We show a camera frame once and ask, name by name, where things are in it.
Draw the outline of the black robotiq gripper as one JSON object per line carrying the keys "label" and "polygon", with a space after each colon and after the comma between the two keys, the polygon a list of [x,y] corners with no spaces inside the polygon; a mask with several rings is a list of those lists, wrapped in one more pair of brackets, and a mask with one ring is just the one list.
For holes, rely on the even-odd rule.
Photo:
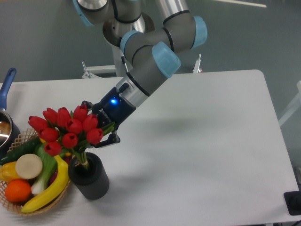
{"label": "black robotiq gripper", "polygon": [[[97,116],[98,128],[103,128],[114,122],[115,130],[117,130],[119,125],[136,110],[135,106],[122,97],[123,92],[127,88],[128,86],[113,87],[97,104],[85,100],[82,101],[81,106],[84,106],[88,112],[92,111],[92,114]],[[93,145],[93,147],[104,148],[118,143],[120,143],[120,137],[117,131],[113,131],[105,141],[101,141]]]}

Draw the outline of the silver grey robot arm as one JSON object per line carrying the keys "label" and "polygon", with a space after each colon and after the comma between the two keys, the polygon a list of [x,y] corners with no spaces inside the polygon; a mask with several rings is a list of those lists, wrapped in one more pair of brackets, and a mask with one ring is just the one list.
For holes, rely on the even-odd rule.
{"label": "silver grey robot arm", "polygon": [[107,140],[96,148],[120,142],[117,129],[180,67],[178,52],[196,48],[207,40],[207,26],[192,16],[184,0],[158,0],[163,27],[148,31],[139,0],[75,0],[75,9],[86,26],[111,24],[111,44],[119,48],[123,65],[131,69],[97,104],[88,108],[98,127],[110,128]]}

